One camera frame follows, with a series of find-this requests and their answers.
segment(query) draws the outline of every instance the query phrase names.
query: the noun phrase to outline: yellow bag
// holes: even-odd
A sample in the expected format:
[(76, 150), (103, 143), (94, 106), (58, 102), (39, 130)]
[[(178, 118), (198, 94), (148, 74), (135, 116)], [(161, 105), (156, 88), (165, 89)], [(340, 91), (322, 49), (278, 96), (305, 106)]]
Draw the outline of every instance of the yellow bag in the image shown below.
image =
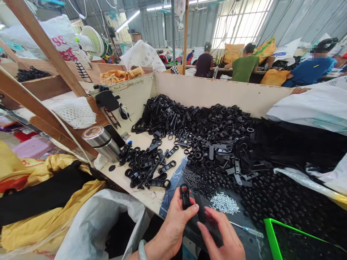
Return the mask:
[(282, 86), (282, 84), (287, 80), (287, 75), (289, 73), (290, 70), (270, 69), (266, 72), (260, 84), (270, 86)]
[(132, 78), (140, 77), (145, 74), (143, 68), (137, 67), (129, 72), (121, 70), (110, 70), (108, 72), (100, 74), (100, 81), (102, 84), (111, 86), (119, 82), (127, 81)]
[(232, 63), (234, 60), (241, 57), (241, 53), (243, 52), (243, 49), (245, 48), (244, 44), (225, 44), (225, 51), (224, 51), (224, 63), (229, 64)]
[(42, 160), (19, 159), (8, 146), (0, 140), (0, 198), (8, 189), (21, 190), (27, 183), (29, 175)]
[(274, 54), (275, 50), (277, 49), (275, 45), (276, 39), (274, 37), (254, 50), (253, 55), (259, 57), (259, 64), (261, 64), (267, 57)]
[[(30, 175), (26, 187), (49, 179), (55, 171), (65, 168), (76, 159), (66, 154), (49, 156)], [(90, 174), (89, 167), (85, 164), (80, 166), (80, 170)], [(77, 212), (90, 197), (104, 187), (104, 184), (104, 181), (98, 180), (87, 182), (71, 196), (65, 207), (3, 226), (2, 247), (7, 252), (12, 251), (12, 255), (25, 252), (54, 258)]]

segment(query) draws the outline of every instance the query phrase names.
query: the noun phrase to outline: person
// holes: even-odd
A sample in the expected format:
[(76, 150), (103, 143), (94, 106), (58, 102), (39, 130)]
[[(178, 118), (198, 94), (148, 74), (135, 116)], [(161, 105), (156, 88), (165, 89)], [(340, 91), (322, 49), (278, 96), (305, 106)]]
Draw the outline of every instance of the person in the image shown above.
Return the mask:
[[(178, 187), (171, 200), (163, 225), (155, 237), (144, 246), (146, 258), (148, 260), (172, 259), (181, 247), (185, 225), (198, 213), (199, 205), (195, 203), (193, 198), (190, 198), (192, 206), (183, 210), (180, 195), (180, 188)], [(209, 207), (205, 207), (205, 215), (209, 221), (217, 223), (223, 239), (223, 246), (218, 248), (207, 227), (201, 222), (197, 223), (202, 238), (205, 241), (210, 259), (245, 260), (246, 256), (243, 245), (227, 216)], [(126, 259), (140, 259), (139, 251), (136, 251)]]
[(232, 67), (232, 81), (249, 82), (252, 72), (258, 70), (259, 57), (252, 55), (256, 46), (248, 43), (244, 49), (243, 57), (225, 65), (225, 69)]
[(195, 63), (195, 76), (208, 78), (213, 70), (213, 57), (211, 56), (211, 43), (206, 42), (204, 46), (205, 53), (201, 54)]
[(282, 87), (307, 86), (316, 83), (320, 77), (330, 73), (337, 60), (328, 57), (328, 52), (335, 47), (337, 38), (325, 39), (312, 50), (313, 58), (301, 62), (288, 75)]

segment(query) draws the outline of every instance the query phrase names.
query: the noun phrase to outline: bracelet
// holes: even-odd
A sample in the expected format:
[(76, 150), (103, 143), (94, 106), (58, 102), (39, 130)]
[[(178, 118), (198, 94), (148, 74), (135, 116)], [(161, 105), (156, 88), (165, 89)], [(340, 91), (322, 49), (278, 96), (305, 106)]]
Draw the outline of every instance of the bracelet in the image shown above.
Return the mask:
[(138, 258), (139, 260), (147, 260), (145, 252), (145, 241), (143, 239), (138, 244)]

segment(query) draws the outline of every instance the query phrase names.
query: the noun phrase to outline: blue shirt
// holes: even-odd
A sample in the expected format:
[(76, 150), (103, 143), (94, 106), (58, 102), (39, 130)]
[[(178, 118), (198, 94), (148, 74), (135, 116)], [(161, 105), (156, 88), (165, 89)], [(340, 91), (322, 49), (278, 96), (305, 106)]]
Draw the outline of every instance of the blue shirt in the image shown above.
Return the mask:
[(310, 85), (316, 83), (320, 77), (331, 72), (337, 61), (331, 57), (312, 58), (301, 62), (290, 74), (293, 77), (283, 83), (283, 87), (294, 87), (295, 84)]

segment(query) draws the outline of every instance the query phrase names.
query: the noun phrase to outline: green plastic frame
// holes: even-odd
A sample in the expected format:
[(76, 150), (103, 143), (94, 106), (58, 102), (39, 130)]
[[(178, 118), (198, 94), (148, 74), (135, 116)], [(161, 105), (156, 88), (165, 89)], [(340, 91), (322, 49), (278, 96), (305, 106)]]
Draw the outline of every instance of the green plastic frame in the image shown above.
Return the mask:
[(329, 243), (329, 242), (327, 242), (327, 241), (325, 241), (323, 239), (320, 239), (318, 237), (315, 237), (315, 236), (312, 236), (312, 235), (307, 234), (305, 232), (302, 232), (299, 229), (296, 229), (296, 228), (293, 228), (293, 227), (288, 226), (286, 224), (283, 224), (283, 223), (281, 223), (281, 222), (279, 222), (277, 220), (274, 220), (272, 218), (266, 218), (266, 219), (264, 219), (264, 224), (265, 224), (267, 238), (269, 240), (269, 244), (270, 244), (270, 248), (271, 248), (271, 253), (272, 253), (272, 256), (273, 256), (274, 260), (283, 260), (283, 258), (282, 258), (282, 255), (281, 255), (281, 251), (279, 249), (279, 245), (278, 245), (278, 242), (277, 242), (277, 238), (276, 238), (276, 235), (275, 235), (274, 228), (272, 226), (273, 223), (281, 225), (281, 226), (289, 228), (289, 229), (292, 229), (292, 230), (295, 230), (296, 232), (299, 232), (299, 233), (302, 233), (302, 234), (307, 235), (309, 237), (318, 239), (318, 240), (323, 241), (325, 243)]

